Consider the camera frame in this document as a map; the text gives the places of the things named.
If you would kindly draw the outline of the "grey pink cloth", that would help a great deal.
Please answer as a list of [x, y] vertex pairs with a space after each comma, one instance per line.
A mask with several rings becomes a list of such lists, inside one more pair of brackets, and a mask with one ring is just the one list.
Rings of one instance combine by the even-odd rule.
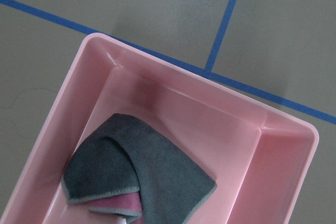
[[165, 136], [136, 117], [114, 114], [70, 159], [62, 186], [69, 204], [127, 223], [186, 223], [216, 182]]

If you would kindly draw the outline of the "pink plastic bin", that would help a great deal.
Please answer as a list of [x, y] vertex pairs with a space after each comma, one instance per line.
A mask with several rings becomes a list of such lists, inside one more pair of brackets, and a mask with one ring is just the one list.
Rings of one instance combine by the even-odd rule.
[[316, 128], [106, 35], [86, 36], [1, 223], [123, 223], [69, 205], [60, 181], [75, 148], [114, 113], [165, 135], [217, 183], [190, 223], [288, 223]]

